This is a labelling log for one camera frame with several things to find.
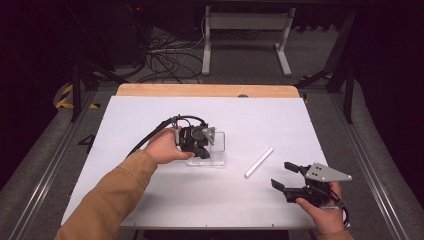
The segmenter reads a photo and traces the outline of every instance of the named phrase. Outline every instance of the transparent plastic block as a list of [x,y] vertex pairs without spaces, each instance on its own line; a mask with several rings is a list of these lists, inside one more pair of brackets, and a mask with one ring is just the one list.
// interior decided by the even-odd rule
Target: transparent plastic block
[[194,157],[186,160],[188,166],[222,166],[226,162],[225,154],[225,133],[215,132],[215,144],[205,147],[210,154],[210,158],[201,159]]

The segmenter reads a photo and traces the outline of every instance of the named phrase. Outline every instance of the tan sleeve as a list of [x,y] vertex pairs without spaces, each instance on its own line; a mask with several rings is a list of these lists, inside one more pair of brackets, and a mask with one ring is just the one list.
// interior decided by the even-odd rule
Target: tan sleeve
[[157,166],[157,161],[142,150],[131,154],[87,193],[55,239],[115,239]]
[[354,240],[352,235],[350,235],[348,230],[344,230],[343,232],[321,235],[317,237],[318,240]]

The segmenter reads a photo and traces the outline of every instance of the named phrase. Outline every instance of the person's arm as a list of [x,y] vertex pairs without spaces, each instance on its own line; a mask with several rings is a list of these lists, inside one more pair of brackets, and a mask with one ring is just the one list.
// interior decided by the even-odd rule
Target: person's arm
[[[342,191],[338,182],[329,183],[331,190],[341,198]],[[342,209],[321,209],[310,204],[303,198],[297,198],[296,203],[305,210],[315,223],[319,240],[353,240],[352,235],[343,224]]]
[[164,129],[107,173],[59,229],[56,239],[115,239],[121,222],[134,210],[158,164],[188,159],[175,146],[173,129]]

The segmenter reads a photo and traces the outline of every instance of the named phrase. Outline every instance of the floor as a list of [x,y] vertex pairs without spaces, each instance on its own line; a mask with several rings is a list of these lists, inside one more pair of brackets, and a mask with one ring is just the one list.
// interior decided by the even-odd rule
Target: floor
[[[292,30],[285,51],[293,72],[291,77],[283,76],[273,49],[280,32],[261,32],[252,40],[235,34],[216,34],[212,39],[210,74],[197,79],[183,78],[192,75],[191,71],[201,70],[201,62],[190,55],[178,56],[178,63],[186,66],[180,67],[178,74],[185,83],[293,85],[303,75],[322,69],[337,35],[335,29]],[[181,52],[201,58],[202,46]],[[127,71],[122,68],[118,74]],[[128,80],[143,81],[152,73],[145,67]],[[150,75],[155,78],[145,83],[175,82],[168,75]],[[342,184],[350,212],[349,231],[355,239],[424,239],[424,211],[378,135],[361,87],[355,85],[353,124],[348,124],[341,114],[343,90],[328,94],[324,88],[327,81],[319,80],[300,93],[307,97],[305,104],[329,166],[354,177],[354,181]],[[57,98],[65,87],[58,91]],[[0,192],[0,239],[54,238],[87,157],[88,146],[81,141],[96,134],[117,87],[114,82],[102,80],[97,92],[84,90],[83,105],[87,108],[74,123],[70,122],[71,109],[59,109]],[[98,107],[89,108],[90,104]],[[133,235],[134,230],[122,229],[119,239],[133,239]],[[289,237],[310,239],[305,230],[291,230]]]

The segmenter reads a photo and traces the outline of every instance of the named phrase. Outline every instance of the white marker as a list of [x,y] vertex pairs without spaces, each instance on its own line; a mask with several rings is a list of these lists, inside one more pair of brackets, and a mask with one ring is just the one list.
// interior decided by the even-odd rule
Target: white marker
[[246,178],[248,178],[249,176],[250,176],[250,174],[252,174],[255,170],[256,170],[256,168],[258,168],[258,166],[263,162],[263,161],[265,161],[265,159],[272,153],[272,151],[274,151],[274,148],[272,148],[272,147],[270,147],[269,149],[268,149],[268,151],[266,151],[266,153],[264,154],[264,155],[262,155],[262,157],[261,158],[259,158],[259,160],[258,161],[256,161],[255,162],[255,164],[253,164],[253,166],[244,174],[244,176],[246,177]]

